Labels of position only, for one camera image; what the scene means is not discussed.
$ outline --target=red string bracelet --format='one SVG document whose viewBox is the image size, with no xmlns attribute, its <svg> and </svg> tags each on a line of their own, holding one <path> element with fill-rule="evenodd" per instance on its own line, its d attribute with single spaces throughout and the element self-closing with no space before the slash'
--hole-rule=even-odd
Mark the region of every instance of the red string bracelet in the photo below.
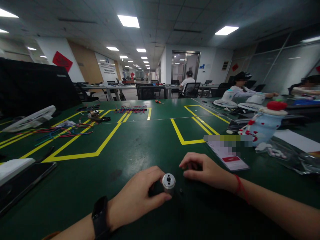
<svg viewBox="0 0 320 240">
<path fill-rule="evenodd" d="M 242 191 L 243 191 L 243 193 L 244 193 L 244 196 L 245 196 L 246 202 L 247 202 L 247 204 L 248 204 L 248 205 L 250 205 L 250 202 L 249 202 L 249 198 L 248 198 L 247 192 L 246 192 L 246 190 L 244 189 L 244 186 L 243 186 L 243 184 L 242 184 L 242 182 L 241 182 L 241 180 L 240 180 L 239 176 L 238 176 L 238 175 L 236 175 L 236 174 L 234 174 L 234 175 L 236 176 L 236 178 L 237 178 L 237 180 L 238 180 L 238 188 L 237 188 L 237 190 L 236 190 L 236 192 L 235 192 L 234 194 L 239 195 L 239 192 L 241 191 L 241 188 L 242 188 Z"/>
</svg>

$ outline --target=metal cylinder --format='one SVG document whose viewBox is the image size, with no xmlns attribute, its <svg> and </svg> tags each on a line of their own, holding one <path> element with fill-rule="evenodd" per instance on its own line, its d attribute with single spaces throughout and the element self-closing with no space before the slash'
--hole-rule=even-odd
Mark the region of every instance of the metal cylinder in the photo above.
<svg viewBox="0 0 320 240">
<path fill-rule="evenodd" d="M 174 186 L 176 185 L 176 179 L 171 173 L 167 173 L 162 178 L 163 189 L 166 193 L 169 193 L 173 196 Z"/>
</svg>

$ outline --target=hand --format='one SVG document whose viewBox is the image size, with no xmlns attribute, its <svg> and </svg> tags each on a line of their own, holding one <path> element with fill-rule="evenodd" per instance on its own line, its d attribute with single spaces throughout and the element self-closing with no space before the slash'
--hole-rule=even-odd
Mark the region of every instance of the hand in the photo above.
<svg viewBox="0 0 320 240">
<path fill-rule="evenodd" d="M 273 98 L 273 93 L 265 93 L 266 98 Z"/>
<path fill-rule="evenodd" d="M 172 198 L 164 192 L 153 197 L 148 196 L 150 187 L 156 181 L 162 181 L 164 175 L 158 166 L 138 172 L 118 195 L 108 202 L 107 223 L 111 231 L 138 220 Z"/>
<path fill-rule="evenodd" d="M 202 171 L 196 171 L 197 164 L 202 166 Z M 212 187 L 233 191 L 237 187 L 237 179 L 231 173 L 219 167 L 205 154 L 188 152 L 179 165 L 184 171 L 184 177 L 206 183 Z"/>
</svg>

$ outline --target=black smartwatch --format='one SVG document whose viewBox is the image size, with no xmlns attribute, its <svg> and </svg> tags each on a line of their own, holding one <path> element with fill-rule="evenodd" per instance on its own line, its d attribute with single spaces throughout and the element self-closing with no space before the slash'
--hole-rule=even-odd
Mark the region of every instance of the black smartwatch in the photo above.
<svg viewBox="0 0 320 240">
<path fill-rule="evenodd" d="M 103 196 L 96 201 L 92 211 L 92 221 L 94 227 L 95 240 L 105 240 L 109 238 L 109 228 L 107 226 L 108 198 Z"/>
</svg>

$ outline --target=white desk fan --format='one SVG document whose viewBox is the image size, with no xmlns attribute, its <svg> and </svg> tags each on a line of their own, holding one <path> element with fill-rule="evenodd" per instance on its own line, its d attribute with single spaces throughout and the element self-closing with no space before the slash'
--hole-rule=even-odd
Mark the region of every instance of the white desk fan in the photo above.
<svg viewBox="0 0 320 240">
<path fill-rule="evenodd" d="M 3 132 L 18 132 L 21 130 L 25 130 L 27 128 L 34 128 L 42 123 L 50 120 L 51 115 L 56 111 L 56 107 L 51 105 L 46 107 L 38 112 L 35 112 L 28 117 L 25 117 L 14 124 L 11 124 L 9 127 L 3 129 Z"/>
<path fill-rule="evenodd" d="M 219 107 L 227 107 L 227 108 L 235 108 L 237 107 L 237 104 L 232 101 L 234 92 L 231 89 L 228 89 L 224 92 L 221 99 L 215 100 L 213 104 L 219 106 Z"/>
<path fill-rule="evenodd" d="M 245 103 L 239 103 L 238 107 L 257 112 L 260 108 L 262 108 L 261 104 L 265 98 L 266 96 L 264 93 L 256 93 L 249 97 Z"/>
</svg>

